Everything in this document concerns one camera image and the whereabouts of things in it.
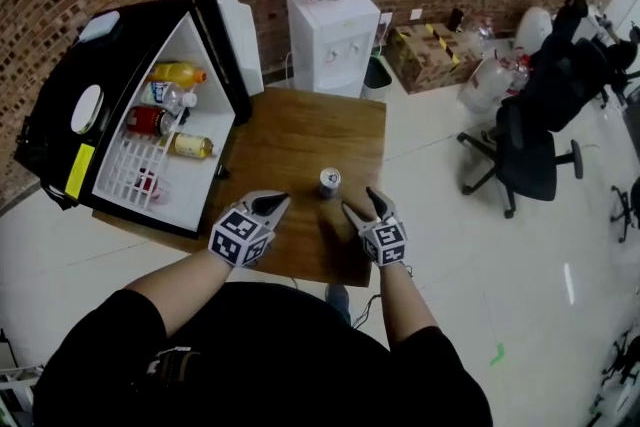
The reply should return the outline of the black mini fridge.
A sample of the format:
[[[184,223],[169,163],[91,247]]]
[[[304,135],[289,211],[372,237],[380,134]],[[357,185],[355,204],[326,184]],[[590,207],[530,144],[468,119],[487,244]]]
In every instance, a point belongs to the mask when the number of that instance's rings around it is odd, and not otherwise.
[[[32,172],[49,198],[68,210],[85,206],[164,232],[194,238],[203,216],[216,169],[235,112],[220,81],[208,33],[194,0],[160,0],[119,7],[120,20],[107,36],[79,42],[78,37],[45,80],[31,114],[25,119],[16,161]],[[99,16],[110,11],[96,14]],[[207,73],[204,83],[188,91],[197,105],[185,109],[171,131],[208,137],[212,157],[193,159],[167,153],[165,179],[171,199],[138,209],[106,191],[106,181],[125,132],[126,115],[141,103],[148,75],[156,63],[186,62]],[[98,84],[104,99],[97,121],[84,134],[70,128],[83,91]],[[64,193],[81,143],[95,152],[77,200]]]

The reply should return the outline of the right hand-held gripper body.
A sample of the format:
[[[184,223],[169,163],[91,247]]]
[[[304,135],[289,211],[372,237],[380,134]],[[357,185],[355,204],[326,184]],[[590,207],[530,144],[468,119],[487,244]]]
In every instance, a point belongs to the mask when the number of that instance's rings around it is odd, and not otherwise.
[[[364,253],[378,267],[401,262],[406,253],[407,235],[397,216],[357,222]]]

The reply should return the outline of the blue drink can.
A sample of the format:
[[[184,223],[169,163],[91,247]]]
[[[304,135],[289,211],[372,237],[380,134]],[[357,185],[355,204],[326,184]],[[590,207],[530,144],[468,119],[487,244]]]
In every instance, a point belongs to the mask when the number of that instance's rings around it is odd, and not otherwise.
[[[340,187],[341,174],[336,168],[325,168],[319,175],[319,193],[323,199],[333,198]]]

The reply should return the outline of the white rounded appliance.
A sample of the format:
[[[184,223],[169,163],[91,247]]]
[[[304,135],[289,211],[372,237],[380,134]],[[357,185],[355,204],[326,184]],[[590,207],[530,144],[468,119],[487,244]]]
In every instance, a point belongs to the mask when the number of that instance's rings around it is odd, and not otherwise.
[[[551,14],[541,7],[530,7],[523,15],[514,38],[514,48],[532,56],[552,33]]]

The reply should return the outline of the white oval device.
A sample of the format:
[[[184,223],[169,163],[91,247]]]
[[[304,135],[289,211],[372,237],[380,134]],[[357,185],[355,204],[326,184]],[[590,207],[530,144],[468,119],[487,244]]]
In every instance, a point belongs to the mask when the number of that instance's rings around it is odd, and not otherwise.
[[[76,134],[88,132],[98,119],[104,92],[98,84],[92,84],[80,95],[70,120],[70,128]]]

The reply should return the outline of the yellow tea bottle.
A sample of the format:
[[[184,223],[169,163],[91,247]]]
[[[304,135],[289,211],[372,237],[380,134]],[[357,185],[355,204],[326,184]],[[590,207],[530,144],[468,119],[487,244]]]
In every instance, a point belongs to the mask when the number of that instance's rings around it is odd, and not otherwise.
[[[205,159],[213,156],[214,145],[208,137],[176,133],[168,146],[167,153],[193,159]]]

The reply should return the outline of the person's right forearm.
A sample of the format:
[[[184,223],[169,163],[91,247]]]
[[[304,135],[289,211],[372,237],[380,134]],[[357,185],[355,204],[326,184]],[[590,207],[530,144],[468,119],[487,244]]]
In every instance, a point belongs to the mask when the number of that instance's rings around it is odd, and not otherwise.
[[[402,262],[380,267],[379,271],[382,313],[391,349],[424,328],[438,326]]]

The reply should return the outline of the black chair base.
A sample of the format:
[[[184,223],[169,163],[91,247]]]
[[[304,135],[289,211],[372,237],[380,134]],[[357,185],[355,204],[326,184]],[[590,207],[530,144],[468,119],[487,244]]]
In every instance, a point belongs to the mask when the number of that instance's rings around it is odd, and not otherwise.
[[[586,427],[640,425],[640,328],[624,331],[601,370]]]

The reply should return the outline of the person's blue jeans leg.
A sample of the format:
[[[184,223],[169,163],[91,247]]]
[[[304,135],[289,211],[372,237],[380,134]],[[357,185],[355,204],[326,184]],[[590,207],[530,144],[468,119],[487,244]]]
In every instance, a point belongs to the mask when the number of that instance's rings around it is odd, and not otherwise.
[[[347,324],[351,324],[350,297],[344,285],[328,284],[325,288],[325,302],[332,306]]]

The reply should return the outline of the white water dispenser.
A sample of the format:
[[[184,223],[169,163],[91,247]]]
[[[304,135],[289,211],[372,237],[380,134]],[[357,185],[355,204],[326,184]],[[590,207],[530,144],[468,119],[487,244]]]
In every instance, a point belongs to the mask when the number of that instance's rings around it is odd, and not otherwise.
[[[371,0],[287,0],[293,87],[358,98],[380,20]]]

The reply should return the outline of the red soda can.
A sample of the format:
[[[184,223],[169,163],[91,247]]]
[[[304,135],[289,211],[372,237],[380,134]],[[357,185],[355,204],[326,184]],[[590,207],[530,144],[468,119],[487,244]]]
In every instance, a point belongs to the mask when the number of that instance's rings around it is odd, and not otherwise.
[[[166,109],[135,106],[126,115],[125,127],[133,133],[160,137],[167,135],[177,120],[177,116]]]

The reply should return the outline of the cardboard box striped tape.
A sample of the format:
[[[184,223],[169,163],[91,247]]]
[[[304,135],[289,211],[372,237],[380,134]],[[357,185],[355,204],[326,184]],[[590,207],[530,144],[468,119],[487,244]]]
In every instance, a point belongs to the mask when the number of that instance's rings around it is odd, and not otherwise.
[[[464,83],[482,61],[471,33],[440,23],[394,27],[384,55],[408,94]]]

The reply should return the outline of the crumpled clear plastic bottle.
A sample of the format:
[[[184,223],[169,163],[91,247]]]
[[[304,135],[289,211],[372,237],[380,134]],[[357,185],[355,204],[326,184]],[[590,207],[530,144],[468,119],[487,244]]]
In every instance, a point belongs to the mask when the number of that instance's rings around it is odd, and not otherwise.
[[[485,13],[466,16],[461,28],[479,52],[484,52],[495,39],[493,18]]]

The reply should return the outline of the black office chair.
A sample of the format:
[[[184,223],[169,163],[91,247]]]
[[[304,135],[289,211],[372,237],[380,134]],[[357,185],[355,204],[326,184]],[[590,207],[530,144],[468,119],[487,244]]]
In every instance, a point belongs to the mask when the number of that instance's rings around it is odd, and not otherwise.
[[[516,212],[515,197],[552,201],[556,196],[557,167],[574,166],[575,177],[583,177],[579,145],[557,155],[553,135],[563,130],[599,94],[606,84],[608,63],[595,43],[572,38],[588,14],[586,0],[565,0],[552,31],[534,54],[533,69],[523,90],[502,101],[495,126],[487,133],[491,146],[467,133],[457,141],[468,143],[488,157],[493,165],[475,184],[464,184],[461,192],[471,195],[492,178],[506,189],[509,207],[504,216]]]

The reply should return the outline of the yellow sticker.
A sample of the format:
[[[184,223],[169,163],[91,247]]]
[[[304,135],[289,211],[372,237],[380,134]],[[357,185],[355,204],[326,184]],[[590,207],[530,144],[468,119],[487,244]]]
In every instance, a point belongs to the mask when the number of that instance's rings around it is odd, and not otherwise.
[[[94,146],[85,143],[80,144],[64,189],[64,193],[74,200],[79,198],[94,152]]]

